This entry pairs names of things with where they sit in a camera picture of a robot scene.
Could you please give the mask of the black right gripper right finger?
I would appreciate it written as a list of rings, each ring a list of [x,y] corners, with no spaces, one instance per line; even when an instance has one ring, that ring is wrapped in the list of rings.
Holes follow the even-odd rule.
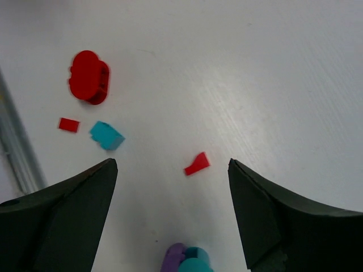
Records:
[[[235,159],[228,175],[249,270],[362,270],[361,212],[303,197]]]

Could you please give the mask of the red lego slope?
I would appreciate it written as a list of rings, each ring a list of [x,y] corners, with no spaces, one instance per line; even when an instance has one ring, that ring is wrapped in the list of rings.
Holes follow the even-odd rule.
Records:
[[[199,153],[194,161],[188,167],[184,168],[184,173],[186,176],[194,175],[195,173],[208,168],[210,162],[205,152]]]

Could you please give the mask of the small red lego tile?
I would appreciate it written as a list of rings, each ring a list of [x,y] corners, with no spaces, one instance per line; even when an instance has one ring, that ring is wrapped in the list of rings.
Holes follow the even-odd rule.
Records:
[[[71,133],[76,133],[78,131],[79,124],[79,121],[61,117],[58,128]]]

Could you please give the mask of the large red rounded lego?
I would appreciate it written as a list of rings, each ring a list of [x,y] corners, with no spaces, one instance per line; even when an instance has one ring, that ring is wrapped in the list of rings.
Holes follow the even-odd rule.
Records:
[[[109,76],[109,66],[93,51],[83,50],[74,56],[70,66],[70,92],[80,101],[99,105],[108,95]]]

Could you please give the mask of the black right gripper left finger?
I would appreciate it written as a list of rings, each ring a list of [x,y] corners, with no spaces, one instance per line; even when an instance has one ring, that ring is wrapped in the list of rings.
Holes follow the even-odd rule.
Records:
[[[91,271],[117,173],[107,159],[1,203],[1,271]]]

